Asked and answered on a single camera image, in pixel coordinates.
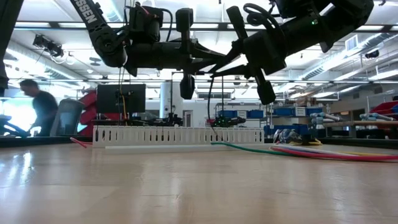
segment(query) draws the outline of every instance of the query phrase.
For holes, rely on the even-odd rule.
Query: white plastic barrier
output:
[[[175,128],[95,126],[93,147],[106,146],[170,146],[210,145],[211,142],[260,144],[264,142],[261,128]]]

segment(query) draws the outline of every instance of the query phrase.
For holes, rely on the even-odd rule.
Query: man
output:
[[[54,96],[46,91],[41,91],[37,82],[33,80],[24,80],[19,85],[25,95],[34,98],[33,108],[37,118],[32,127],[40,126],[42,128],[39,136],[50,136],[52,123],[58,110],[58,104]]]

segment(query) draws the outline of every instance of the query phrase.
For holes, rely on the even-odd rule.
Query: black shirt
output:
[[[33,99],[33,108],[35,109],[37,121],[41,121],[41,134],[50,133],[52,123],[54,122],[58,104],[54,96],[46,91],[40,93]]]

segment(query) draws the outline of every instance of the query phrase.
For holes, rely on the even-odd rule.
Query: red cable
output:
[[[87,145],[92,145],[93,144],[92,142],[83,142],[83,141],[79,141],[79,140],[77,140],[75,138],[70,138],[70,140],[73,141],[74,143],[77,143],[77,144],[83,146],[85,149],[87,148]]]
[[[343,156],[343,155],[331,155],[331,154],[317,154],[310,152],[298,152],[290,149],[283,149],[281,147],[271,147],[272,150],[279,152],[286,152],[295,156],[303,156],[310,158],[323,158],[323,159],[342,159],[351,161],[386,161],[386,160],[398,160],[398,156]]]

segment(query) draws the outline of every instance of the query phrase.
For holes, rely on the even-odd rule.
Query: computer monitor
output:
[[[127,113],[145,112],[146,85],[134,84],[98,85],[97,113],[123,113],[122,96]]]

